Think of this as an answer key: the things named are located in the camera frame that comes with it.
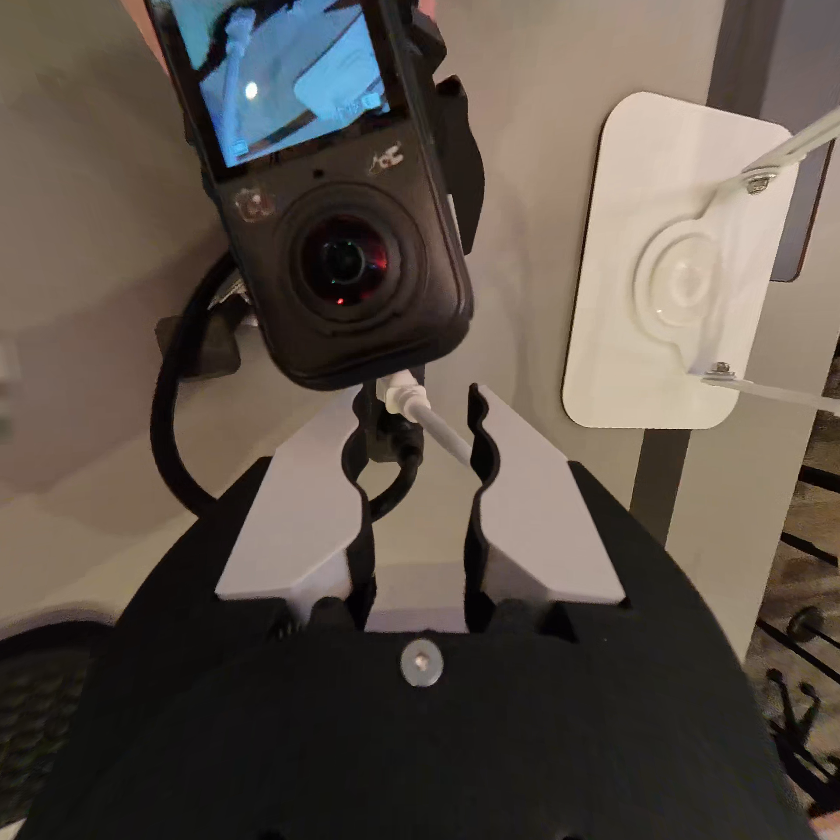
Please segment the white board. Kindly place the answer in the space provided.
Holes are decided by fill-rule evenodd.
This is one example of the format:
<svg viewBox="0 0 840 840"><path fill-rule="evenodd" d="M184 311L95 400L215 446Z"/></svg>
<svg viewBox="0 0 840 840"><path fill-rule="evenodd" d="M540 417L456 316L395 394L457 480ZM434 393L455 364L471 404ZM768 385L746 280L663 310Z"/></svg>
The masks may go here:
<svg viewBox="0 0 840 840"><path fill-rule="evenodd" d="M710 429L739 377L770 286L797 177L757 194L720 185L791 137L775 122L640 91L605 120L584 235L562 404L590 428Z"/></svg>

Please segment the white power plug with cord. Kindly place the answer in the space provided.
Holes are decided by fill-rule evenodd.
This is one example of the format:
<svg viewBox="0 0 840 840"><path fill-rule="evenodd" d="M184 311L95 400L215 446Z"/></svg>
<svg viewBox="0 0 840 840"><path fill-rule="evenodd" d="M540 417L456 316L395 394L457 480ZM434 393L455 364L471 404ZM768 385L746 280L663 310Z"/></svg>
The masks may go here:
<svg viewBox="0 0 840 840"><path fill-rule="evenodd" d="M399 371L377 380L377 398L385 410L419 425L442 449L452 455L462 466L470 467L472 453L468 444L432 408L424 385L419 384L409 371Z"/></svg>

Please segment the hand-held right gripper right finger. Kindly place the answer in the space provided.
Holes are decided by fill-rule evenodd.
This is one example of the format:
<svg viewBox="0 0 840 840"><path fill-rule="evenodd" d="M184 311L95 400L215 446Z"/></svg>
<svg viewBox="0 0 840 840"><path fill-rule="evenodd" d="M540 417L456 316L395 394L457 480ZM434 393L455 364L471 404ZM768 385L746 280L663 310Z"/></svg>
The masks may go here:
<svg viewBox="0 0 840 840"><path fill-rule="evenodd" d="M485 631L503 602L544 623L556 604L619 605L625 591L571 462L488 386L472 384L469 467L479 479L465 537L465 624Z"/></svg>

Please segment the dark mesh pad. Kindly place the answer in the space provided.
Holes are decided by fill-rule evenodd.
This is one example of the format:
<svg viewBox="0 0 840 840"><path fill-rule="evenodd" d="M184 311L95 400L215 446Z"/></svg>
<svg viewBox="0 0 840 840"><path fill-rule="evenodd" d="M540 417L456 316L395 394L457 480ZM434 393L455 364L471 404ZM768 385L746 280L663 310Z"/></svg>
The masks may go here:
<svg viewBox="0 0 840 840"><path fill-rule="evenodd" d="M32 626L1 642L1 828L25 820L46 786L91 663L112 626L73 620Z"/></svg>

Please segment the black wall plug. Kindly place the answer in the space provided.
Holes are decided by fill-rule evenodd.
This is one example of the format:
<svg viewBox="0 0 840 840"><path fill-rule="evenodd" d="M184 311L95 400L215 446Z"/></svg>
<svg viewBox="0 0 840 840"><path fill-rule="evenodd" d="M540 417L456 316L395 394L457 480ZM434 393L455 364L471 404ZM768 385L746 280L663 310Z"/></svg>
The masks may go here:
<svg viewBox="0 0 840 840"><path fill-rule="evenodd" d="M222 314L214 313L197 348L178 367L178 384L205 382L237 373L242 364L233 329Z"/></svg>

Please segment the dark patterned rug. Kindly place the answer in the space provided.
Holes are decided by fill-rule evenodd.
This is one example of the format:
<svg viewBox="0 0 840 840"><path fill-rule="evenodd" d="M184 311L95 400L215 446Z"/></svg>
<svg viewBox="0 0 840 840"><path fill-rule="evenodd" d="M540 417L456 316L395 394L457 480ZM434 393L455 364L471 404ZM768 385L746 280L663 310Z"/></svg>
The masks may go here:
<svg viewBox="0 0 840 840"><path fill-rule="evenodd" d="M839 824L839 421L817 411L744 669L794 805Z"/></svg>

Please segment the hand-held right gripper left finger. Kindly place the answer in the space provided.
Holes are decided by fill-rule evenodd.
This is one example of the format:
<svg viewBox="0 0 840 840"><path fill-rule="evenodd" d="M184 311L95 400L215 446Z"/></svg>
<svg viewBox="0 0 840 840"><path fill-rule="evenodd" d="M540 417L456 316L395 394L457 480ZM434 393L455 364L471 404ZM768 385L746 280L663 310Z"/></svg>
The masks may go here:
<svg viewBox="0 0 840 840"><path fill-rule="evenodd" d="M352 592L363 498L342 456L360 429L360 387L339 392L273 454L215 588L226 602L279 598L299 623Z"/></svg>

